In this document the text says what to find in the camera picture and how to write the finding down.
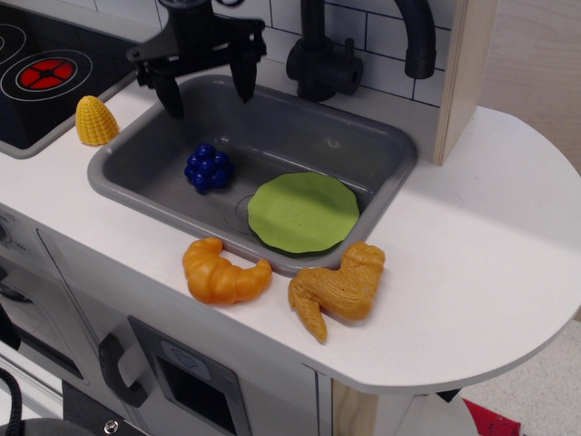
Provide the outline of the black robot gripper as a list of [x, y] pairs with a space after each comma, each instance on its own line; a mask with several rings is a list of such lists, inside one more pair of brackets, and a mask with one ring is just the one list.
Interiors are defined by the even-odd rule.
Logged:
[[168, 13], [163, 30], [129, 49], [140, 84], [154, 86], [169, 116], [183, 119], [174, 77], [228, 65], [244, 103], [254, 95], [257, 64], [266, 55], [261, 19], [216, 15], [211, 1], [161, 1]]

